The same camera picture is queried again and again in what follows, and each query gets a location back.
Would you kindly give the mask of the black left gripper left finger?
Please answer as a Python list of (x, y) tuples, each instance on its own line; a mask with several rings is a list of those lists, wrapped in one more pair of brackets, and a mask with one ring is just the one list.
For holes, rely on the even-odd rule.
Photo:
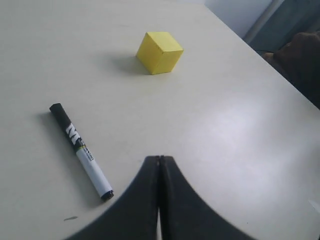
[(69, 240), (155, 240), (158, 221), (159, 156), (148, 156), (125, 192)]

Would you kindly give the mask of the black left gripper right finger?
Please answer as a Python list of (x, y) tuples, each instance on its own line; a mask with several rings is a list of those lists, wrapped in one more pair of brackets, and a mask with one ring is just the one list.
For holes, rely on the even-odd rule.
[(163, 240), (251, 240), (194, 191), (174, 158), (160, 156), (158, 208)]

